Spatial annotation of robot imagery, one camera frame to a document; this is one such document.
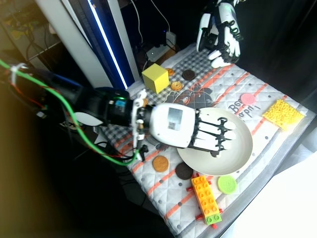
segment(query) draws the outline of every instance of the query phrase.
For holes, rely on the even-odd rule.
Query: green toy brick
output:
[[[222,219],[221,219],[221,216],[219,213],[206,217],[206,224],[207,225],[211,225],[211,224],[221,222],[221,221],[222,221]]]

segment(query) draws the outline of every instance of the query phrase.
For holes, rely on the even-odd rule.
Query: gingham pattern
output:
[[[179,64],[173,67],[175,75],[171,77],[170,81],[181,81],[184,83],[185,87],[182,91],[189,89],[194,83],[211,71],[210,62],[207,60],[207,54],[208,51],[202,51],[200,53],[193,52],[187,56]],[[181,74],[186,69],[191,69],[196,73],[195,80],[188,82],[182,79]],[[210,73],[209,77],[201,82],[201,85],[210,82],[210,79],[213,79],[220,74],[221,70],[223,69],[217,69]],[[262,114],[277,99],[283,98],[284,94],[269,85],[266,86],[263,81],[253,75],[247,75],[241,82],[235,85],[243,75],[246,75],[246,71],[233,65],[221,76],[221,78],[209,85],[209,88],[212,90],[210,96],[214,101],[221,99],[217,104],[218,108],[229,110],[234,113],[229,107],[230,105],[234,105],[241,94],[255,94],[262,88],[256,96],[257,102],[252,107],[253,109],[245,108],[239,115],[250,131],[255,131],[255,128],[262,119]],[[158,95],[147,90],[149,103],[157,104],[164,102],[171,92],[172,90],[169,87],[164,89]],[[308,111],[289,97],[287,97],[285,101],[291,106],[298,108],[304,115]],[[128,130],[118,126],[110,126],[106,129],[106,133],[109,138],[115,142],[124,137],[128,133]],[[259,126],[256,133],[254,133],[254,149],[248,164],[238,173],[232,174],[238,183],[237,190],[231,195],[222,194],[216,186],[217,179],[211,179],[212,190],[217,198],[218,205],[224,210],[224,213],[222,214],[222,224],[224,226],[228,225],[227,220],[230,218],[230,205],[270,163],[272,157],[288,135],[288,133],[280,131],[277,126],[268,121],[264,121],[264,123]],[[129,140],[125,140],[120,144],[119,148],[123,147],[128,142]],[[204,231],[210,227],[205,225],[203,221],[195,220],[195,216],[199,215],[200,211],[195,196],[186,191],[186,188],[191,186],[190,181],[181,180],[174,173],[175,167],[182,162],[177,150],[175,148],[168,148],[165,151],[158,152],[155,141],[151,140],[150,137],[148,137],[144,143],[149,147],[149,153],[146,154],[146,162],[142,163],[138,161],[129,166],[129,169],[133,172],[134,177],[140,184],[142,190],[148,194],[148,198],[165,219],[166,224],[170,227],[171,232],[175,236],[196,238],[201,234],[203,235]],[[265,147],[269,147],[269,150],[266,151],[264,156],[262,151]],[[158,154],[166,156],[169,159],[170,165],[166,172],[157,173],[153,169],[152,160]],[[216,231],[214,233],[213,231],[209,233],[209,237],[214,237],[215,235],[217,235]]]

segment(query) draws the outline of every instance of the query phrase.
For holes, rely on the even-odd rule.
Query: power strip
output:
[[[170,31],[166,33],[166,44],[168,44],[171,47],[173,47],[173,45],[176,44],[176,35],[174,33],[170,32]],[[160,45],[159,47],[153,47],[152,49],[147,51],[147,56],[148,56],[149,61],[151,61],[151,62],[157,61],[166,52],[169,51],[169,49],[170,49],[169,46]]]

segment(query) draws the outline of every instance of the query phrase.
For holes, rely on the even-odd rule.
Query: white robotic hand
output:
[[[208,59],[213,68],[228,66],[239,59],[239,41],[243,38],[234,10],[238,2],[218,1],[213,13],[205,13],[201,18],[196,47],[198,52],[203,48],[211,50]]]
[[[162,103],[153,107],[150,134],[159,142],[179,148],[193,148],[218,155],[231,148],[236,125],[180,104]]]

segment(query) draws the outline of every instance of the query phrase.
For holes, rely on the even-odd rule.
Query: yellow bumpy block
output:
[[[156,94],[169,85],[168,71],[154,63],[142,72],[144,84]]]
[[[298,124],[304,115],[280,99],[263,114],[263,117],[283,130],[289,130]]]
[[[192,178],[192,185],[204,217],[219,213],[219,208],[205,176]]]

